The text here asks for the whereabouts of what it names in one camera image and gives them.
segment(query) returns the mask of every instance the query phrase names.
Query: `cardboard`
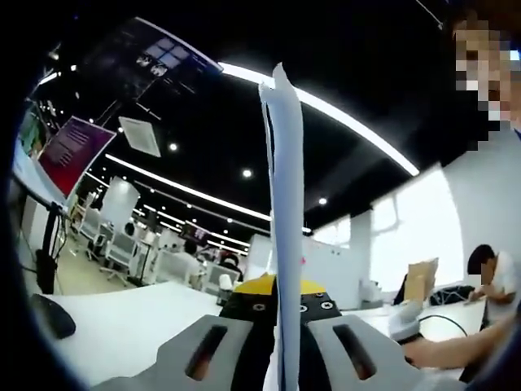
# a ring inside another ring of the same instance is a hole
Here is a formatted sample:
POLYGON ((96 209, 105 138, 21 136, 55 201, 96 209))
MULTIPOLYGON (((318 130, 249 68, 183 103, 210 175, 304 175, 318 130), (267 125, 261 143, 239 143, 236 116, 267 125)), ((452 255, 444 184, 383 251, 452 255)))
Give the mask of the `cardboard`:
POLYGON ((424 302, 434 289, 438 258, 409 265, 404 300, 424 302))

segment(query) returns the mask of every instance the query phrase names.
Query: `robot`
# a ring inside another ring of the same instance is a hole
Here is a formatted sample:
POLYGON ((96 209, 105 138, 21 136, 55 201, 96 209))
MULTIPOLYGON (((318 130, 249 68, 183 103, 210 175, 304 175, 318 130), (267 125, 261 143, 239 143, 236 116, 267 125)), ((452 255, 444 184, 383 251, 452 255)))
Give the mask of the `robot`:
MULTIPOLYGON (((409 365, 394 340, 355 315, 343 316, 319 285, 302 281, 300 293, 300 391, 465 389, 459 381, 433 379, 409 365)), ((417 311, 408 305, 403 316, 392 321, 396 337, 419 332, 414 324, 417 311)), ((277 312, 275 276, 247 281, 233 291, 219 316, 203 316, 160 346, 154 365, 92 389, 261 391, 274 349, 277 312)))

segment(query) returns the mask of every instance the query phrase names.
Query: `computer mouse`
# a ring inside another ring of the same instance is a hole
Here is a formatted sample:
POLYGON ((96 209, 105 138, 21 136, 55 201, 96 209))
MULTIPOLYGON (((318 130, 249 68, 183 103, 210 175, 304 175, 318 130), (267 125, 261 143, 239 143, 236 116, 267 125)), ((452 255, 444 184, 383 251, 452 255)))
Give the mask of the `computer mouse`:
POLYGON ((56 339, 62 340, 74 334, 76 324, 60 304, 38 294, 32 295, 30 302, 56 339))

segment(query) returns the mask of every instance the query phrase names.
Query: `ceiling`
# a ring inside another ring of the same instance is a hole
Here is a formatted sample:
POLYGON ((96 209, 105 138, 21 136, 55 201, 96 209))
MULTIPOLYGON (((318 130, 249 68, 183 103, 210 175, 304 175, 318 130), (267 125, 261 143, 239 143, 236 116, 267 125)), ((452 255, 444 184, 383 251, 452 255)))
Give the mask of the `ceiling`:
MULTIPOLYGON (((443 0, 424 3, 443 17, 443 0)), ((436 21, 414 0, 347 1, 323 10, 316 6, 279 10, 276 2, 263 2, 264 10, 164 7, 154 2, 142 9, 90 4, 78 11, 58 50, 59 60, 53 64, 62 71, 61 77, 37 91, 38 99, 49 99, 59 112, 63 110, 53 118, 58 125, 71 115, 98 123, 107 119, 103 112, 118 97, 103 83, 82 75, 81 67, 75 72, 70 67, 81 64, 108 33, 138 15, 216 61, 264 74, 282 62, 295 86, 358 119, 420 171, 436 162, 446 164, 474 141, 486 138, 486 114, 478 112, 474 96, 454 88, 452 47, 436 21)), ((161 121, 126 102, 104 126, 116 130, 119 116, 151 122, 162 157, 131 149, 123 134, 107 153, 197 191, 269 214, 265 130, 255 84, 220 75, 191 99, 170 101, 157 95, 148 99, 147 106, 160 113, 161 121), (170 152, 170 143, 176 143, 178 150, 170 152), (253 172, 250 179, 241 175, 246 168, 253 172)), ((304 104, 302 111, 306 226, 316 229, 345 214, 361 213, 410 178, 397 163, 338 121, 304 104), (318 203, 321 197, 328 199, 326 205, 318 203)), ((153 187, 155 193, 136 185, 142 192, 139 207, 164 206, 172 216, 196 218, 215 232, 227 229, 233 238, 248 242, 255 230, 188 209, 186 203, 269 229, 267 221, 186 194, 105 157, 94 163, 91 173, 104 176, 105 182, 118 175, 153 187)))

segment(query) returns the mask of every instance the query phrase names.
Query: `whiteboard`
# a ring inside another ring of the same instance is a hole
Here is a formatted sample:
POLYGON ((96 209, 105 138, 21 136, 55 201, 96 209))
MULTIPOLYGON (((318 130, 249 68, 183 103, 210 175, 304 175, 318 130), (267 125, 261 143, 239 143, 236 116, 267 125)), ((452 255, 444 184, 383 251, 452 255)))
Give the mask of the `whiteboard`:
POLYGON ((360 283, 363 279, 348 248, 324 244, 304 237, 302 279, 326 289, 340 310, 360 307, 360 283))

